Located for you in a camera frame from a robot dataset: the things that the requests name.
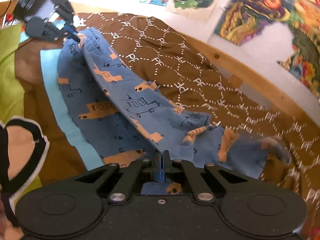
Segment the silver bolt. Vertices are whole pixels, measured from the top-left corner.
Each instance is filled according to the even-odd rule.
[[[125,199],[125,195],[122,193],[113,193],[110,195],[110,199],[113,201],[123,201]]]
[[[200,193],[198,194],[198,199],[203,201],[210,201],[213,199],[213,195],[210,193]]]
[[[165,199],[159,199],[159,200],[158,200],[158,203],[159,203],[159,204],[165,204],[165,203],[166,203],[166,200],[165,200]]]

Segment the cartoon truck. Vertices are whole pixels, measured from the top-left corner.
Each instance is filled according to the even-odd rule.
[[[116,83],[117,81],[122,80],[122,76],[111,76],[109,71],[100,71],[95,63],[93,63],[93,65],[95,66],[93,72],[95,74],[101,75],[105,81]]]
[[[146,129],[144,129],[142,127],[142,125],[135,119],[133,119],[132,117],[130,117],[131,121],[134,122],[134,124],[137,126],[136,129],[139,133],[141,133],[143,135],[144,138],[146,139],[151,139],[153,142],[157,143],[159,142],[160,140],[163,139],[163,135],[160,135],[159,133],[157,132],[154,132],[152,134],[148,133],[146,131]]]
[[[190,141],[192,143],[195,142],[196,136],[200,133],[203,133],[207,130],[207,128],[205,126],[193,129],[192,131],[188,132],[188,134],[186,135],[186,137],[183,139],[183,141]]]
[[[79,52],[76,50],[76,44],[75,43],[72,43],[70,46],[69,46],[69,49],[71,51],[71,54],[73,56],[77,55]]]
[[[104,67],[112,67],[112,66],[114,66],[114,65],[118,65],[118,67],[120,67],[121,65],[123,65],[124,67],[126,67],[125,66],[125,64],[124,64],[124,62],[122,61],[122,59],[120,59],[119,58],[119,60],[122,62],[122,64],[121,63],[115,63],[115,64],[113,64],[112,65],[112,61],[114,60],[114,59],[116,59],[118,56],[117,56],[117,54],[111,49],[111,48],[109,48],[110,49],[110,51],[111,51],[111,54],[109,55],[109,57],[111,58],[111,60],[108,60],[108,61],[106,61],[105,63],[103,63],[103,66]]]
[[[93,37],[91,37],[89,40],[86,40],[87,41],[87,43],[89,43],[89,41],[91,41],[88,45],[87,45],[87,50],[88,51],[92,51],[92,50],[94,50],[94,49],[98,49],[99,51],[101,51],[101,48],[100,48],[100,44],[99,43],[97,43],[97,41],[93,38]]]
[[[99,121],[101,121],[105,116],[120,114],[118,109],[111,101],[94,102],[91,104],[87,104],[87,108],[89,109],[89,113],[80,114],[79,119],[98,119]]]
[[[131,162],[143,157],[146,154],[147,152],[143,149],[131,150],[127,152],[118,153],[114,156],[103,158],[103,162],[105,164],[119,163],[120,168],[128,167]]]
[[[77,89],[71,89],[70,84],[69,84],[69,79],[67,78],[60,78],[59,74],[58,74],[58,84],[59,86],[62,86],[62,90],[66,91],[70,91],[70,94],[67,94],[68,97],[73,97],[73,95],[75,94],[81,94],[82,90],[80,88]]]
[[[152,101],[151,103],[147,103],[144,98],[139,99],[132,99],[129,97],[127,101],[126,110],[131,114],[136,114],[138,117],[141,117],[141,114],[146,112],[154,112],[155,108],[160,106],[160,103],[158,103],[156,100]]]
[[[151,89],[152,91],[154,91],[156,88],[157,88],[157,85],[156,85],[156,82],[153,81],[152,84],[148,85],[147,82],[142,82],[140,85],[136,86],[134,89],[137,91],[137,92],[140,92],[140,91],[143,91],[145,89]]]

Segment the brown duvet cover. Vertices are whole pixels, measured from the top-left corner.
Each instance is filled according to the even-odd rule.
[[[218,70],[177,31],[162,21],[131,14],[79,14],[86,26],[96,27],[124,63],[146,81],[156,80],[161,93],[194,112],[207,112],[211,122],[234,130],[260,133],[283,141],[292,153],[289,167],[270,154],[261,180],[295,191],[307,202],[304,238],[320,228],[320,129],[314,123],[272,112],[231,87]],[[15,75],[24,90],[25,118],[37,121],[50,141],[41,184],[85,171],[84,164],[55,120],[41,74],[39,51],[62,43],[26,41],[15,54]]]

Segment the light blue sheet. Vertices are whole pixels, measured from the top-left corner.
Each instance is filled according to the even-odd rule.
[[[61,49],[40,51],[44,86],[58,125],[66,134],[69,143],[78,150],[87,170],[92,170],[103,166],[104,163],[96,150],[84,139],[81,131],[68,114],[57,83],[57,64],[60,51]]]

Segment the truck print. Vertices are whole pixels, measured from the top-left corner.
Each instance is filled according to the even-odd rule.
[[[156,82],[152,82],[150,85],[148,85],[147,82],[142,82],[140,85],[136,86],[134,88],[134,90],[136,90],[137,92],[143,91],[145,89],[151,89],[152,91],[154,91],[157,88]]]
[[[95,63],[93,63],[93,65],[95,66],[93,72],[101,75],[105,81],[116,83],[117,81],[122,80],[122,76],[112,76],[109,71],[100,71]]]
[[[80,114],[79,119],[98,119],[101,121],[103,117],[108,115],[120,114],[111,101],[87,104],[87,108],[89,109],[89,112],[86,114]]]
[[[71,89],[70,84],[69,84],[69,79],[68,78],[60,78],[58,74],[58,84],[60,87],[62,87],[63,91],[70,91],[69,94],[67,94],[67,97],[73,97],[75,94],[81,94],[82,90],[80,88],[77,89]]]
[[[151,103],[147,103],[144,98],[132,99],[129,97],[128,100],[124,101],[127,102],[125,109],[131,114],[136,114],[138,117],[141,117],[141,114],[146,112],[152,113],[155,111],[155,108],[160,106],[160,103],[156,100]]]

